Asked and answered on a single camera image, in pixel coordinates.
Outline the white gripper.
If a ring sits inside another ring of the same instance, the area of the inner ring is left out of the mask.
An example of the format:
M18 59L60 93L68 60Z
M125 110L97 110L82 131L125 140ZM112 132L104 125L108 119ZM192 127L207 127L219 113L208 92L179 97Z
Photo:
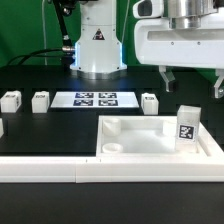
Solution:
M136 58L160 66L167 92L175 84L167 66L212 68L214 97L224 96L224 0L139 0L133 15Z

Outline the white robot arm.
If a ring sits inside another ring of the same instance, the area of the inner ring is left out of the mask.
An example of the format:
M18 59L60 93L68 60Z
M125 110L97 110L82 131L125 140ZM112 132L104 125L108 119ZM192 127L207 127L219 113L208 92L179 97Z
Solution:
M117 0L80 3L81 36L70 68L91 78L124 70L122 44L116 36ZM133 39L139 63L154 65L167 85L173 67L213 69L216 98L224 97L224 0L139 0Z

